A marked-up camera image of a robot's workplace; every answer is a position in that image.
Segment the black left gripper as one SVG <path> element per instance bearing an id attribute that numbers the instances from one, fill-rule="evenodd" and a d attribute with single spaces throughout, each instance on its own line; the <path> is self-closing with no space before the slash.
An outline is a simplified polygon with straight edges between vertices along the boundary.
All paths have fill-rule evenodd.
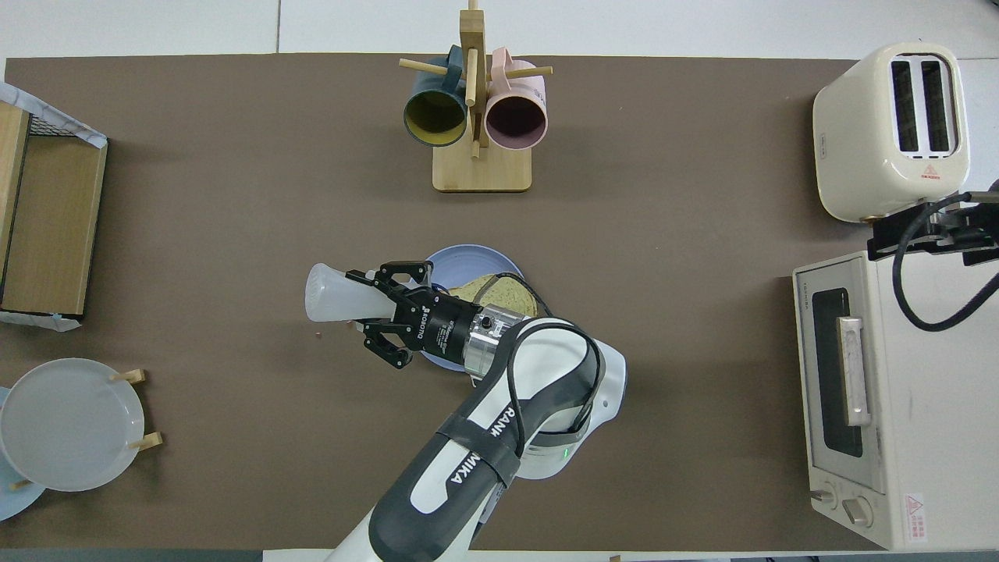
<path id="1" fill-rule="evenodd" d="M 389 261 L 372 273 L 347 270 L 346 279 L 374 288 L 397 302 L 395 322 L 364 322 L 364 348 L 396 369 L 410 364 L 414 351 L 452 363 L 464 362 L 472 320 L 481 313 L 475 303 L 432 288 L 432 261 Z M 390 341 L 397 336 L 402 345 Z"/>

